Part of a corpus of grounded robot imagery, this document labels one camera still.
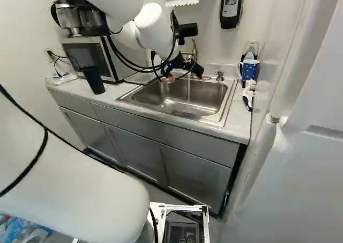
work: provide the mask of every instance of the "stainless steel sink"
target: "stainless steel sink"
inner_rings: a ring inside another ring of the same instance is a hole
[[[215,77],[210,80],[185,77],[172,84],[156,80],[117,100],[223,127],[236,85],[236,79],[217,82]]]

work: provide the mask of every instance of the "gray cabinet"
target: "gray cabinet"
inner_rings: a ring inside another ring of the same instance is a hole
[[[169,188],[219,212],[231,169],[162,145]]]
[[[63,107],[60,107],[60,109],[86,146],[117,164],[122,165],[122,162],[100,121]]]
[[[162,186],[220,210],[231,169],[148,138],[104,124],[121,159],[131,169]]]
[[[160,144],[125,130],[104,124],[113,138],[126,168],[162,186],[167,185]]]
[[[99,119],[90,102],[53,90],[49,91],[59,106],[73,110],[96,120]]]
[[[233,167],[239,144],[93,104],[102,122],[170,145],[224,166]]]

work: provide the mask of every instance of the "gray countertop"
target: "gray countertop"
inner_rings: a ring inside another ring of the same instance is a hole
[[[210,68],[205,67],[205,73],[212,74],[214,70],[222,70],[225,72],[225,77],[237,78],[236,72],[233,72],[232,65],[212,65]],[[241,83],[238,83],[231,107],[226,119],[224,127],[218,127],[211,124],[201,123],[195,120],[189,120],[183,117],[173,116],[165,113],[159,113],[150,109],[134,106],[124,102],[116,101],[117,98],[135,89],[137,85],[120,83],[117,85],[105,84],[106,92],[100,95],[95,95],[87,81],[77,79],[60,86],[50,86],[47,88],[60,93],[72,95],[95,104],[111,107],[131,114],[147,117],[156,121],[161,121],[182,128],[187,128],[193,131],[201,132],[218,138],[227,139],[241,144],[248,144],[250,138],[250,121],[251,113],[247,111],[243,103],[241,93],[243,88]]]

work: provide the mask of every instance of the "cabinet door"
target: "cabinet door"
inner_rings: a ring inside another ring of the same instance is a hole
[[[127,168],[162,186],[167,185],[159,143],[111,125],[103,125],[113,137]]]
[[[231,169],[162,145],[169,188],[219,212]]]
[[[75,113],[63,107],[60,107],[60,109],[86,146],[101,155],[110,158],[117,164],[122,165],[122,162],[100,121]]]

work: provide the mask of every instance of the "soap dispenser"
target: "soap dispenser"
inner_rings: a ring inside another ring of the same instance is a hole
[[[235,28],[240,21],[243,0],[221,0],[220,26],[224,29]]]

